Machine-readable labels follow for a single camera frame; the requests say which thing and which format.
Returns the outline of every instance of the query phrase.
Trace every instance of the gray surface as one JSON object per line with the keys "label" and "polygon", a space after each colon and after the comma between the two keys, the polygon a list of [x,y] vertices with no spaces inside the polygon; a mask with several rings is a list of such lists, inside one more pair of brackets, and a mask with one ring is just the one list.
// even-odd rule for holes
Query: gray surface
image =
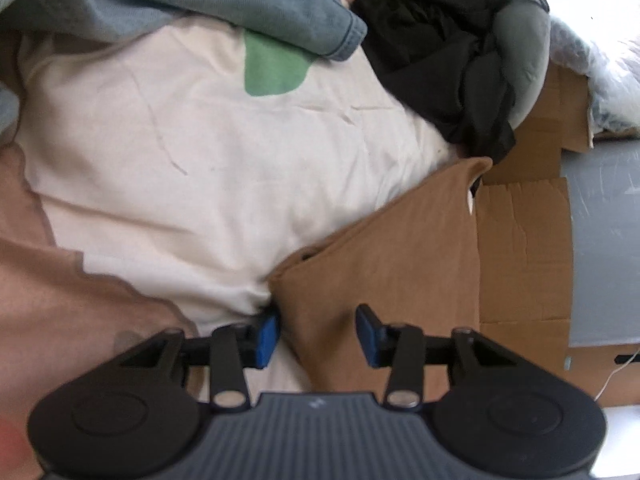
{"label": "gray surface", "polygon": [[564,153],[574,231],[571,346],[640,342],[640,141]]}
{"label": "gray surface", "polygon": [[388,412],[371,394],[264,394],[250,412],[217,418],[190,455],[147,480],[497,478],[450,455],[417,415]]}

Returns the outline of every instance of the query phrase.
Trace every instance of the gray pillow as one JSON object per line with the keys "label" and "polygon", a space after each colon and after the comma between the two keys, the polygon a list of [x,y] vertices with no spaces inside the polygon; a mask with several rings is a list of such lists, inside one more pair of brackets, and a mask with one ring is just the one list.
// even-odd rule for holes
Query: gray pillow
{"label": "gray pillow", "polygon": [[509,115],[518,127],[538,100],[549,64],[550,19],[546,0],[507,0],[494,17],[502,74],[516,94]]}

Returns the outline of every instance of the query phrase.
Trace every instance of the black cloth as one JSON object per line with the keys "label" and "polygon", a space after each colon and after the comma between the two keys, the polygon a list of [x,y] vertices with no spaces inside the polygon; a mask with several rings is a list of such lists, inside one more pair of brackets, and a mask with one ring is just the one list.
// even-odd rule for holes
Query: black cloth
{"label": "black cloth", "polygon": [[470,156],[499,162],[515,144],[488,0],[356,0],[382,85]]}

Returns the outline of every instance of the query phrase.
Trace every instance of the ribbed gray plate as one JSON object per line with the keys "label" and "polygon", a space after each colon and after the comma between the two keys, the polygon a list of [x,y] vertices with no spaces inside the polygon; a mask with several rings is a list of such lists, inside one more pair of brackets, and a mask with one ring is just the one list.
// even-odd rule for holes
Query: ribbed gray plate
{"label": "ribbed gray plate", "polygon": [[417,415],[388,412],[370,394],[263,394],[250,412],[217,417],[187,456],[145,480],[497,478],[449,454]]}

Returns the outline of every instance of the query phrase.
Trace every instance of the cardboard box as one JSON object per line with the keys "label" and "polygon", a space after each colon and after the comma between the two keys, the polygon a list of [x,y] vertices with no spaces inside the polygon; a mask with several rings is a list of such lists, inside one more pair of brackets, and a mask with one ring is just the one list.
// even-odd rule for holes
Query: cardboard box
{"label": "cardboard box", "polygon": [[559,376],[568,354],[573,244],[561,150],[590,148],[586,78],[550,65],[516,147],[476,195],[480,321],[488,337]]}

